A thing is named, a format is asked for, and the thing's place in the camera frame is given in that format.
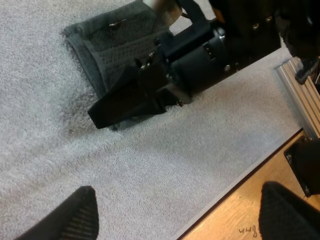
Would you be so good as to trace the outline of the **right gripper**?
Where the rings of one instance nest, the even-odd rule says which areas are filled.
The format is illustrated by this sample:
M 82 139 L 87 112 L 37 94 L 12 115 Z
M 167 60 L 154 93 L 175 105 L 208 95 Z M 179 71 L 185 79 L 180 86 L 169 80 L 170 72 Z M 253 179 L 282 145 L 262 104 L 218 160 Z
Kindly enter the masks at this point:
M 189 104 L 193 96 L 225 77 L 229 51 L 226 31 L 217 21 L 192 24 L 177 35 L 165 32 L 154 40 L 156 49 L 145 63 L 126 66 L 115 84 L 113 94 L 135 79 L 139 86 L 134 108 L 136 115 L 159 115 L 167 107 Z

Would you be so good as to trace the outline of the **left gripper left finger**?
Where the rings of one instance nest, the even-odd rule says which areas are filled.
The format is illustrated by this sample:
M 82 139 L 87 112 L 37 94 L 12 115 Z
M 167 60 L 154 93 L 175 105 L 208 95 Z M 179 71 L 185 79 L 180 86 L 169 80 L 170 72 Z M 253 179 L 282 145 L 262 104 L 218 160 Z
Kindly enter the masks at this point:
M 81 186 L 18 240 L 96 240 L 99 235 L 96 191 Z

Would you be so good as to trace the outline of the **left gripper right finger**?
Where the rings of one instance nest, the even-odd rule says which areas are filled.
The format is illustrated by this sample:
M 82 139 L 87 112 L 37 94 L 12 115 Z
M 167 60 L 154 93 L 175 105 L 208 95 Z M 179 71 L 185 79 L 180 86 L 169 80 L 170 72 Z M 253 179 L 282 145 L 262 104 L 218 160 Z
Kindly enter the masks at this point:
M 258 223 L 263 240 L 320 238 L 320 211 L 275 181 L 262 186 Z

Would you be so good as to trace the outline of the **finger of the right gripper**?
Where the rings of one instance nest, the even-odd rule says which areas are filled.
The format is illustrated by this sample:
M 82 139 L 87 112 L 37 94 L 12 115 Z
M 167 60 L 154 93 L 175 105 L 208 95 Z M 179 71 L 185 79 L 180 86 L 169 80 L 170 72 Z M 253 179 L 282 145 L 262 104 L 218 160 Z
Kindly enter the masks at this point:
M 158 115 L 161 106 L 133 79 L 109 91 L 87 113 L 96 128 L 103 129 L 135 117 Z

